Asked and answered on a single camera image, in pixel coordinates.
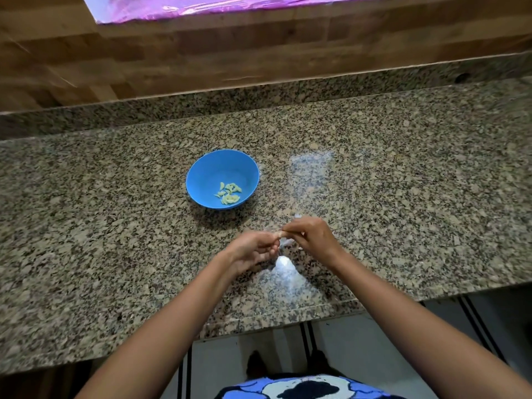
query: blue bowl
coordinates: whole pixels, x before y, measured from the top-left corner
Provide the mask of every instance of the blue bowl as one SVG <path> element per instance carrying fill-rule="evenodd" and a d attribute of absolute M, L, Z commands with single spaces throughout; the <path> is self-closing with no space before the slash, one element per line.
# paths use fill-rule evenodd
<path fill-rule="evenodd" d="M 215 194 L 220 182 L 236 183 L 241 189 L 240 200 L 234 204 L 222 204 Z M 197 204 L 215 210 L 227 210 L 240 206 L 249 199 L 259 184 L 259 168 L 248 154 L 236 150 L 217 150 L 205 154 L 188 170 L 187 192 Z"/>

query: wood panel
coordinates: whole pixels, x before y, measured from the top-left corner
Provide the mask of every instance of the wood panel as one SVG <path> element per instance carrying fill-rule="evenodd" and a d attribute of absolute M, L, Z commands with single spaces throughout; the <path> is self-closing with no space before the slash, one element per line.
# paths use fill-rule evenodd
<path fill-rule="evenodd" d="M 0 111 L 516 53 L 532 0 L 353 0 L 96 25 L 83 0 L 0 1 Z"/>

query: countertop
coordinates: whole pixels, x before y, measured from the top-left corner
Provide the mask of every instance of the countertop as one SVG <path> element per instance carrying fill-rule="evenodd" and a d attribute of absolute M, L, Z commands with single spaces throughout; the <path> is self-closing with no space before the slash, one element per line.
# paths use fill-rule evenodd
<path fill-rule="evenodd" d="M 0 372 L 108 355 L 239 232 L 296 213 L 416 300 L 530 282 L 529 97 L 503 80 L 0 142 Z M 261 170 L 225 212 L 185 188 L 218 148 Z M 285 254 L 234 282 L 201 338 L 363 310 Z"/>

